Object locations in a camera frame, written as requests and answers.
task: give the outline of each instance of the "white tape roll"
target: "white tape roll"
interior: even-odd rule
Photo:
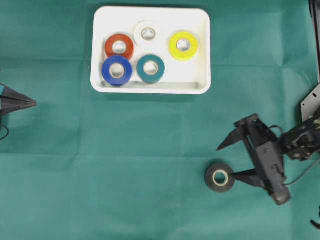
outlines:
[[[138,46],[154,46],[161,44],[163,31],[156,22],[141,21],[134,28],[133,39]]]

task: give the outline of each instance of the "black tape roll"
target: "black tape roll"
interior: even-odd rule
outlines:
[[[224,181],[220,182],[219,180],[215,179],[216,174],[221,173],[224,175]],[[232,168],[222,162],[214,163],[208,167],[205,172],[205,183],[209,189],[215,191],[217,193],[225,193],[232,189],[235,184],[235,180],[229,177],[229,174],[233,174],[234,171]]]

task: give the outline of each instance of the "plastic tray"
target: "plastic tray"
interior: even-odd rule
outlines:
[[[106,40],[116,33],[128,35],[134,42],[135,26],[141,21],[152,21],[162,28],[163,41],[153,48],[134,45],[130,60],[133,73],[130,81],[122,86],[108,84],[101,73],[107,59],[104,51]],[[172,34],[178,31],[193,33],[198,40],[198,50],[187,61],[174,59],[168,49]],[[162,58],[165,73],[155,84],[144,83],[138,76],[138,60],[154,54]],[[210,19],[202,9],[103,6],[94,15],[91,85],[101,93],[144,94],[203,94],[211,86]]]

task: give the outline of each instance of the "wire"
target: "wire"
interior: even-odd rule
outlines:
[[[271,127],[269,127],[269,129],[279,129],[281,132],[281,135],[284,134],[284,130],[282,129],[282,127],[280,127],[278,125],[272,125]]]
[[[0,126],[4,127],[6,129],[6,134],[3,137],[0,138],[0,141],[1,141],[1,140],[5,139],[6,137],[8,137],[9,129],[5,125],[3,125],[2,123],[0,123]]]
[[[287,184],[284,184],[284,186],[289,186],[292,184],[295,184],[298,180],[300,180],[307,172],[309,172],[310,169],[312,169],[318,162],[320,161],[320,158],[316,161],[314,161],[306,170],[304,170],[303,173],[300,174],[294,181],[289,182]]]

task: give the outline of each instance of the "green tablecloth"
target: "green tablecloth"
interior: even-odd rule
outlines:
[[[103,94],[90,84],[93,16],[105,5],[201,8],[211,19],[203,95]],[[317,239],[319,166],[277,206],[204,173],[220,159],[252,168],[242,143],[216,147],[259,113],[285,131],[317,84],[307,0],[1,0],[0,82],[38,106],[5,117],[0,143],[4,240]],[[286,160],[288,180],[310,161]]]

